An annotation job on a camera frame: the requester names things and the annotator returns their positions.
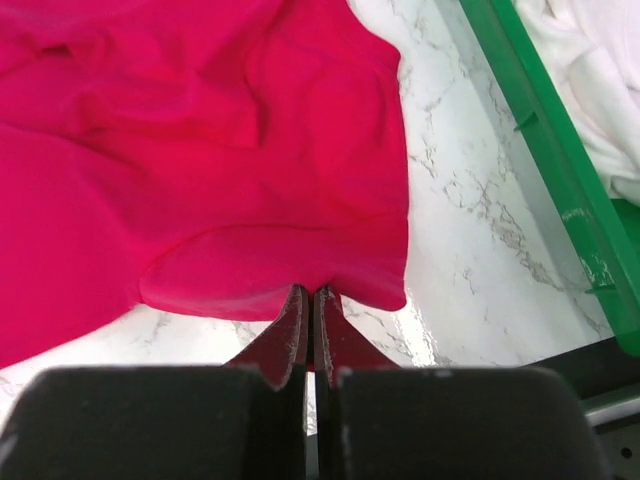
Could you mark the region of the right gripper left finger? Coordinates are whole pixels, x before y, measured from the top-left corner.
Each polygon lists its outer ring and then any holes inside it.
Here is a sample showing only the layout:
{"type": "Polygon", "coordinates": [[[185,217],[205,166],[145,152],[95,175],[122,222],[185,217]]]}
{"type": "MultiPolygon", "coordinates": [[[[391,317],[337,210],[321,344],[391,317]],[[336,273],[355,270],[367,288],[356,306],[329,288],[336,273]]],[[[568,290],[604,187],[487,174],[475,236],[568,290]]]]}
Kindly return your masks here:
{"type": "Polygon", "coordinates": [[[305,378],[308,351],[308,291],[294,285],[279,316],[225,367],[256,368],[274,389],[283,389],[295,374],[305,378]]]}

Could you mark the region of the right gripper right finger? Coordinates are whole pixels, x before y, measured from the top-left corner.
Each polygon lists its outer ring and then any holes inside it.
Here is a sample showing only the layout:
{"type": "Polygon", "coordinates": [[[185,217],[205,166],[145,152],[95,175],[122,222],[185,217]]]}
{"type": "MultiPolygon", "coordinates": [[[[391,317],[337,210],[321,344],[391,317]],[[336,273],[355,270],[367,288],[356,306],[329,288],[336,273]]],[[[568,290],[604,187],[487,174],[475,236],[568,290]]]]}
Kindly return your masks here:
{"type": "Polygon", "coordinates": [[[313,366],[330,388],[341,370],[390,370],[399,365],[384,355],[345,317],[340,296],[325,286],[313,297],[313,366]]]}

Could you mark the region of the magenta t shirt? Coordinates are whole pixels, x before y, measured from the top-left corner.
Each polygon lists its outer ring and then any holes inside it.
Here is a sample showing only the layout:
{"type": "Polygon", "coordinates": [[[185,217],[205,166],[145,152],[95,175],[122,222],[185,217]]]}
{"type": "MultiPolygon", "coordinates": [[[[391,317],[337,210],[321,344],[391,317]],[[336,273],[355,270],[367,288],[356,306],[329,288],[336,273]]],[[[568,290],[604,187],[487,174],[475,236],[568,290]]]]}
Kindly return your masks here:
{"type": "Polygon", "coordinates": [[[135,306],[401,309],[401,56],[344,1],[1,5],[1,362],[135,306]]]}

